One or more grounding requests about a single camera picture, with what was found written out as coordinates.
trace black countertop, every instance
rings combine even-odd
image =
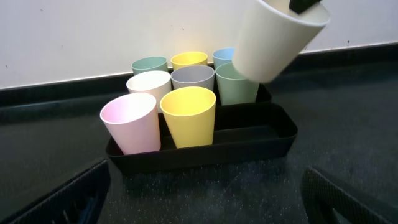
[[[283,74],[268,85],[298,127],[286,158],[123,177],[99,223],[307,223],[300,197],[316,165],[398,208],[398,65]],[[12,200],[97,157],[101,107],[122,93],[0,109],[0,198]]]

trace cup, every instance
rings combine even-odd
[[[189,65],[207,65],[207,54],[203,52],[185,52],[171,59],[174,70]]]
[[[174,89],[188,86],[199,86],[213,91],[214,69],[207,65],[192,65],[172,72]]]
[[[202,87],[179,88],[166,94],[160,107],[177,148],[213,143],[216,95]]]
[[[228,47],[225,49],[217,50],[213,53],[214,69],[217,69],[220,65],[230,63],[234,54],[234,48]]]
[[[154,96],[158,113],[162,112],[160,100],[172,91],[170,74],[165,71],[149,71],[134,75],[127,81],[126,86],[130,93],[143,92]]]
[[[99,114],[125,155],[160,149],[156,99],[148,93],[131,93],[106,104]]]
[[[221,105],[256,102],[259,84],[239,74],[232,63],[218,67],[216,76]]]
[[[148,71],[165,71],[168,72],[167,59],[164,57],[147,57],[134,62],[131,65],[134,75]]]
[[[232,63],[246,78],[268,83],[329,23],[330,15],[316,4],[304,13],[288,14],[254,0],[246,11]]]

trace green cup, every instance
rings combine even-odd
[[[216,76],[221,105],[256,102],[259,84],[242,76],[232,63],[219,66]]]
[[[149,71],[168,72],[167,59],[165,57],[147,57],[134,62],[131,65],[134,75]]]

